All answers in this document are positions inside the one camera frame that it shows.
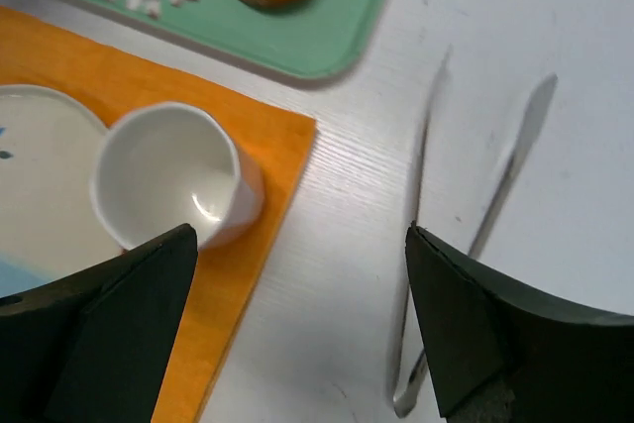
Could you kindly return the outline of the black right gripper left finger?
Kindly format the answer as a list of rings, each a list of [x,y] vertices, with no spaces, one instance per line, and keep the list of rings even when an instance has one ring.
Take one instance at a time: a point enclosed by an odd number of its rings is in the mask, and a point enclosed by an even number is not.
[[[197,257],[182,224],[2,298],[2,421],[150,421]]]

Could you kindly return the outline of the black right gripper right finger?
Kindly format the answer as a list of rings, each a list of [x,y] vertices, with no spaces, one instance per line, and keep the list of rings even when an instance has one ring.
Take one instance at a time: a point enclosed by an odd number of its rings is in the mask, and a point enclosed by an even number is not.
[[[406,264],[449,422],[629,422],[633,319],[574,303],[411,226]]]

